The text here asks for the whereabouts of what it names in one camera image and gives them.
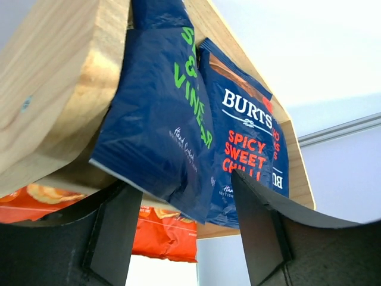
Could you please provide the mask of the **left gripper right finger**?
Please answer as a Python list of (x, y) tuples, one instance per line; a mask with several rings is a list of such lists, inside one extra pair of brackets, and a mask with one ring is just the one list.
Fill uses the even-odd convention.
[(379, 285), (380, 222), (304, 207), (235, 170), (232, 185), (252, 285)]

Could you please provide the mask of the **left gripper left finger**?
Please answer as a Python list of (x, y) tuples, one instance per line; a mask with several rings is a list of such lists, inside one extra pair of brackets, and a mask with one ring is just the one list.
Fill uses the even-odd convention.
[(1, 224), (1, 285), (124, 285), (141, 200), (117, 181), (37, 221)]

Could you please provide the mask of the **blue Burts chilli bag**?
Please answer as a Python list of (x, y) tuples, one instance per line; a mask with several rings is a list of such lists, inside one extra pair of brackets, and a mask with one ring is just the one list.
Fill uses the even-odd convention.
[(272, 190), (289, 198), (289, 157), (281, 125), (273, 118), (273, 172)]
[(199, 71), (214, 125), (217, 176), (207, 222), (239, 228), (231, 175), (235, 169), (266, 187), (273, 185), (273, 115), (268, 92), (211, 39), (199, 46)]

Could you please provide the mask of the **blue Burts salt vinegar bag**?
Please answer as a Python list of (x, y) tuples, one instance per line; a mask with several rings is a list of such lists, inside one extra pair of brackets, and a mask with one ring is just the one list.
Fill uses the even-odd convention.
[(183, 1), (133, 1), (117, 92), (90, 163), (205, 222), (213, 121)]

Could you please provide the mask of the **cassava chips bag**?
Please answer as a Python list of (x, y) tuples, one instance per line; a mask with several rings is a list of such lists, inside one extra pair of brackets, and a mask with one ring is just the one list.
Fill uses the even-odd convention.
[(195, 263), (196, 238), (196, 222), (180, 212), (141, 206), (132, 254)]
[(36, 221), (45, 215), (68, 207), (86, 197), (64, 189), (29, 184), (1, 197), (2, 223)]

